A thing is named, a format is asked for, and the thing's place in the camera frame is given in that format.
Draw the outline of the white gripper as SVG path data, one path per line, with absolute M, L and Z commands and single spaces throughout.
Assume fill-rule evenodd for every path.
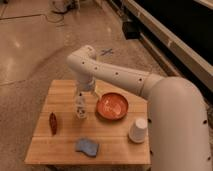
M 99 94 L 96 91 L 96 86 L 95 86 L 94 80 L 92 80 L 91 82 L 88 82 L 88 83 L 77 82 L 76 86 L 77 86 L 77 90 L 79 92 L 91 92 L 92 96 L 94 96 L 96 99 L 99 99 Z

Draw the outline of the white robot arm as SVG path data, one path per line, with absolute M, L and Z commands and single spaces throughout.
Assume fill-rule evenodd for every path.
M 89 45 L 67 64 L 82 91 L 100 79 L 147 101 L 152 171 L 213 171 L 205 101 L 192 82 L 99 62 Z

